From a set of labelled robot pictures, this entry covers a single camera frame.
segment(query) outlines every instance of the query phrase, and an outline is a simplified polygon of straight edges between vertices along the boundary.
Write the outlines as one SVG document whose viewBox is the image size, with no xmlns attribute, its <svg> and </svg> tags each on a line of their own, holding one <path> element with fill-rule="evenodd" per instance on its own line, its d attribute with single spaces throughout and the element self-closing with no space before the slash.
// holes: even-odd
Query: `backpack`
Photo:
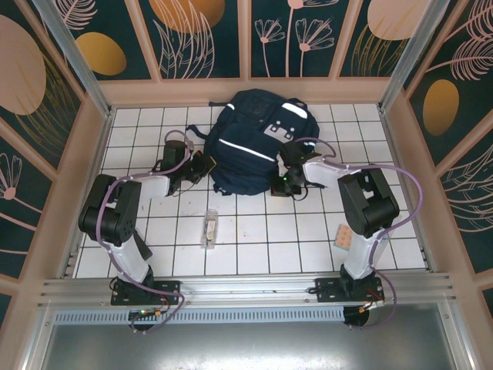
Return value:
<svg viewBox="0 0 493 370">
<path fill-rule="evenodd" d="M 301 137 L 318 138 L 317 121 L 298 99 L 284 99 L 261 89 L 240 91 L 227 103 L 206 138 L 204 155 L 216 166 L 210 173 L 214 190 L 256 195 L 270 189 L 279 176 L 277 154 L 284 143 Z M 306 153 L 315 143 L 302 145 Z"/>
</svg>

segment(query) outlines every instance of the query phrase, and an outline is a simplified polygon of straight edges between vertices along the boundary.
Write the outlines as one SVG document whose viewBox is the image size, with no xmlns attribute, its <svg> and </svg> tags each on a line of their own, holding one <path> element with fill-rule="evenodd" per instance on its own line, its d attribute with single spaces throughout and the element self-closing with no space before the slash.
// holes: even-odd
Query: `enclosure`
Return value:
<svg viewBox="0 0 493 370">
<path fill-rule="evenodd" d="M 4 0 L 2 368 L 491 368 L 491 24 L 491 0 Z M 336 162 L 421 183 L 375 266 L 396 287 L 371 311 L 397 299 L 386 327 L 349 331 L 343 303 L 307 291 L 348 255 L 337 188 L 225 197 L 211 177 L 139 205 L 179 314 L 142 337 L 136 307 L 110 304 L 116 268 L 78 228 L 94 179 L 150 171 L 172 130 L 203 150 L 187 128 L 207 134 L 247 89 L 306 102 Z M 409 216 L 416 187 L 384 176 Z"/>
</svg>

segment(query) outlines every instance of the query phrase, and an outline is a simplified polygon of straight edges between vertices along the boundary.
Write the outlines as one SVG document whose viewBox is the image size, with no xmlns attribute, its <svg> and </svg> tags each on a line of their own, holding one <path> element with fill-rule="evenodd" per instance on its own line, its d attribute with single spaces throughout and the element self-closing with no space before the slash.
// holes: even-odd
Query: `cable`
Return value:
<svg viewBox="0 0 493 370">
<path fill-rule="evenodd" d="M 111 260 L 111 262 L 115 265 L 116 267 L 116 270 L 121 273 L 123 275 L 123 277 L 131 282 L 132 284 L 134 284 L 136 287 L 138 288 L 141 288 L 143 289 L 144 291 L 148 291 L 150 293 L 154 293 L 154 294 L 158 294 L 158 295 L 170 295 L 172 297 L 177 297 L 178 298 L 178 306 L 175 308 L 175 310 L 171 313 L 171 314 L 168 314 L 168 317 L 165 318 L 163 321 L 161 321 L 159 324 L 156 324 L 156 325 L 153 325 L 150 329 L 146 330 L 146 331 L 141 331 L 141 333 L 143 335 L 145 335 L 147 332 L 152 332 L 152 331 L 155 331 L 159 328 L 161 328 L 162 326 L 164 326 L 165 323 L 167 323 L 169 320 L 171 320 L 173 318 L 173 316 L 181 309 L 181 307 L 183 306 L 183 303 L 185 302 L 185 296 L 179 292 L 171 292 L 171 291 L 159 291 L 157 289 L 153 289 L 153 288 L 149 288 L 149 287 L 146 287 L 145 285 L 142 285 L 140 284 L 138 281 L 134 280 L 133 278 L 131 278 L 123 269 L 122 267 L 118 264 L 118 262 L 116 261 L 115 257 L 113 256 L 113 253 L 111 251 L 111 247 L 106 244 L 103 240 L 102 240 L 102 236 L 101 236 L 101 224 L 102 224 L 102 215 L 104 214 L 104 210 L 106 208 L 106 204 L 108 204 L 108 200 L 109 198 L 111 197 L 111 194 L 112 192 L 114 191 L 114 189 L 118 186 L 119 183 L 123 182 L 123 181 L 128 181 L 128 180 L 135 180 L 135 179 L 142 179 L 142 178 L 145 178 L 145 177 L 152 177 L 152 176 L 160 176 L 160 175 L 167 175 L 168 173 L 172 173 L 172 172 L 175 172 L 176 170 L 178 170 L 183 164 L 186 163 L 186 161 L 191 157 L 190 156 L 190 150 L 193 150 L 193 143 L 188 139 L 188 137 L 186 136 L 185 133 L 183 133 L 182 131 L 179 131 L 177 129 L 173 129 L 171 131 L 169 131 L 166 136 L 164 137 L 164 142 L 166 143 L 167 139 L 168 139 L 168 136 L 172 133 L 179 133 L 180 135 L 183 135 L 183 138 L 184 138 L 184 141 L 185 141 L 185 144 L 186 144 L 186 152 L 185 152 L 185 156 L 184 158 L 176 165 L 174 166 L 172 169 L 170 170 L 166 170 L 166 171 L 161 171 L 161 172 L 148 172 L 148 173 L 138 173 L 138 174 L 135 174 L 135 175 L 127 175 L 127 176 L 123 176 L 123 177 L 119 177 L 118 179 L 115 180 L 115 182 L 113 182 L 108 190 L 106 191 L 106 194 L 105 196 L 103 197 L 102 199 L 102 205 L 101 205 L 101 208 L 99 208 L 99 212 L 98 212 L 98 218 L 96 220 L 96 240 L 98 241 L 98 243 L 106 249 L 106 251 L 108 252 L 108 255 L 109 255 L 109 259 Z"/>
<path fill-rule="evenodd" d="M 332 150 L 333 155 L 326 154 L 324 157 L 328 156 L 330 158 L 335 158 L 337 156 L 337 152 L 333 146 L 331 146 L 327 141 L 319 139 L 317 137 L 301 137 L 299 139 L 294 140 L 295 143 L 299 143 L 300 141 L 314 141 L 316 143 L 321 143 L 325 146 L 328 146 L 330 150 Z"/>
<path fill-rule="evenodd" d="M 325 163 L 330 164 L 331 166 L 337 167 L 337 168 L 339 168 L 341 170 L 354 170 L 354 171 L 358 171 L 358 170 L 386 169 L 386 170 L 393 170 L 393 171 L 402 173 L 402 174 L 406 175 L 407 177 L 409 177 L 414 182 L 414 184 L 416 185 L 416 187 L 418 189 L 418 205 L 416 206 L 416 208 L 414 208 L 414 210 L 409 214 L 409 216 L 407 216 L 406 218 L 404 218 L 402 221 L 399 221 L 395 225 L 392 225 L 389 228 L 382 230 L 377 235 L 377 238 L 375 239 L 375 242 L 373 243 L 373 246 L 371 247 L 370 258 L 369 258 L 369 261 L 368 262 L 370 264 L 371 270 L 376 275 L 379 275 L 382 279 L 384 279 L 387 282 L 389 288 L 392 291 L 392 296 L 393 296 L 392 311 L 385 318 L 385 320 L 383 320 L 382 322 L 380 322 L 378 324 L 369 325 L 369 326 L 350 325 L 350 328 L 355 327 L 355 328 L 360 328 L 360 329 L 365 329 L 365 330 L 366 329 L 379 328 L 379 327 L 384 326 L 385 324 L 387 324 L 392 319 L 392 317 L 394 316 L 395 309 L 396 309 L 396 306 L 397 306 L 397 294 L 396 294 L 396 291 L 395 291 L 395 287 L 393 286 L 393 284 L 391 283 L 391 281 L 389 280 L 389 278 L 386 277 L 384 274 L 382 274 L 374 266 L 374 255 L 375 255 L 375 251 L 377 250 L 378 243 L 381 242 L 381 240 L 384 238 L 385 235 L 387 235 L 392 230 L 395 230 L 398 227 L 406 224 L 407 222 L 411 221 L 414 217 L 416 217 L 416 215 L 418 214 L 419 210 L 423 206 L 423 188 L 419 184 L 418 179 L 411 172 L 409 172 L 409 171 L 407 171 L 407 170 L 405 170 L 403 168 L 400 168 L 400 167 L 388 166 L 387 164 L 368 164 L 368 165 L 364 165 L 364 166 L 349 166 L 347 164 L 339 164 L 339 163 L 330 162 L 329 160 L 326 159 L 327 157 L 328 156 L 324 156 L 324 162 Z"/>
</svg>

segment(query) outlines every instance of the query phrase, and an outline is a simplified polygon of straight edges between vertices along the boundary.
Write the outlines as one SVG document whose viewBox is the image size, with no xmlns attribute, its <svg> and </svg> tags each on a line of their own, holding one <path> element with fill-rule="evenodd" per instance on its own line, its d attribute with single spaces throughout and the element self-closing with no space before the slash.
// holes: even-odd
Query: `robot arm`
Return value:
<svg viewBox="0 0 493 370">
<path fill-rule="evenodd" d="M 328 163 L 318 153 L 305 154 L 300 144 L 287 143 L 281 151 L 289 170 L 273 188 L 274 195 L 290 196 L 309 183 L 338 188 L 344 213 L 354 235 L 347 259 L 341 266 L 341 280 L 347 294 L 365 278 L 372 278 L 371 249 L 378 234 L 399 216 L 399 206 L 380 169 L 354 170 L 338 163 Z M 388 239 L 381 240 L 374 253 L 376 263 Z"/>
</svg>

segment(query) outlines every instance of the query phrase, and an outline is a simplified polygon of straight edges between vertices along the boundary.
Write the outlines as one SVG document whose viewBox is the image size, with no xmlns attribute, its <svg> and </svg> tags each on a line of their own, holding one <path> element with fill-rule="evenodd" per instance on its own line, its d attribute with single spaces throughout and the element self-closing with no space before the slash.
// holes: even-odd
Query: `small object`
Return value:
<svg viewBox="0 0 493 370">
<path fill-rule="evenodd" d="M 214 249 L 217 236 L 218 214 L 216 210 L 207 210 L 203 220 L 202 249 Z"/>
<path fill-rule="evenodd" d="M 351 247 L 351 238 L 353 237 L 353 231 L 347 225 L 340 224 L 337 229 L 337 236 L 334 242 L 336 247 L 348 251 Z"/>
</svg>

